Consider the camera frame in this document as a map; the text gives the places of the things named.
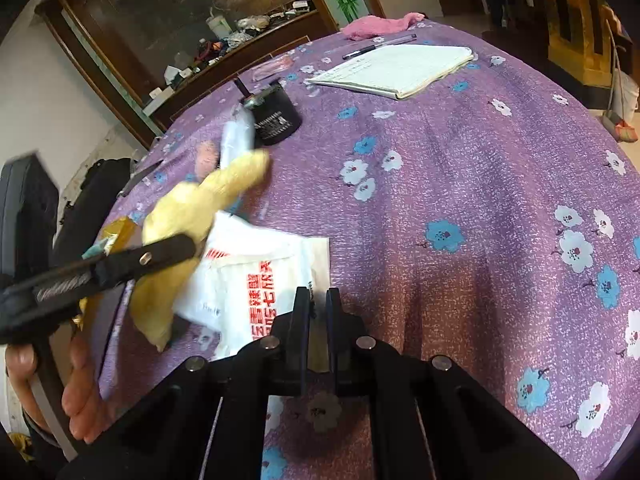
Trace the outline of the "left hand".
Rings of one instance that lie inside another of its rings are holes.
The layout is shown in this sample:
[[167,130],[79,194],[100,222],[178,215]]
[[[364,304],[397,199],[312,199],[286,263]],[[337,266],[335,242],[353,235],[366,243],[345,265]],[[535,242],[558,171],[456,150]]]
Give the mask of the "left hand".
[[[35,375],[37,357],[31,344],[6,347],[6,372],[10,384],[20,400],[24,412],[43,430],[50,428],[32,394],[29,379]],[[78,441],[93,443],[113,419],[107,403],[102,399],[91,359],[89,346],[81,332],[68,345],[68,359],[72,371],[66,382],[61,406],[70,418],[70,433]]]

